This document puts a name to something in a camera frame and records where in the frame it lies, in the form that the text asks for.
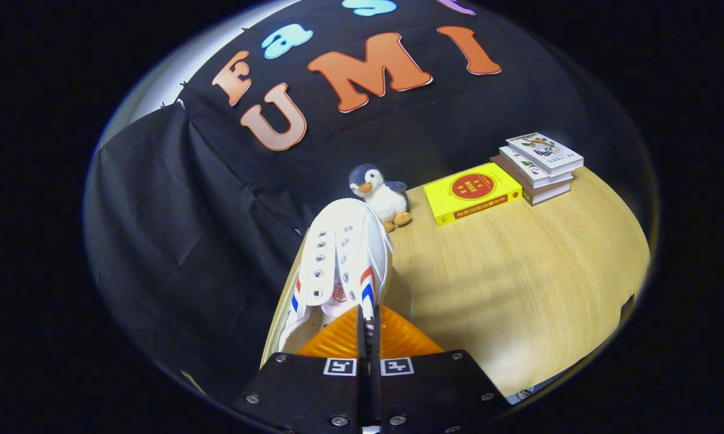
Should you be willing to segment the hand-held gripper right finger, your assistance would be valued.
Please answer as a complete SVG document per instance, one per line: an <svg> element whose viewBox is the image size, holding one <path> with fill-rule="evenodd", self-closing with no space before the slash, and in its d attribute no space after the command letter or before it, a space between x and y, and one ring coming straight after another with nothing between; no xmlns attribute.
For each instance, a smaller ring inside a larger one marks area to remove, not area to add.
<svg viewBox="0 0 724 434"><path fill-rule="evenodd" d="M381 433L478 433L512 410L467 351L384 358L380 310L374 310L371 414Z"/></svg>

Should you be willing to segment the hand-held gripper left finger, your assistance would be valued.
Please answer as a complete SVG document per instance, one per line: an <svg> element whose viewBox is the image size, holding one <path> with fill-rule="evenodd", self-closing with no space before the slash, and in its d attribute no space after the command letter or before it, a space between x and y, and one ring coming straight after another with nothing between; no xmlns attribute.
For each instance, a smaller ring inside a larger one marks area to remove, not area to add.
<svg viewBox="0 0 724 434"><path fill-rule="evenodd" d="M368 359L272 354L234 410L268 432L361 432L372 425Z"/></svg>

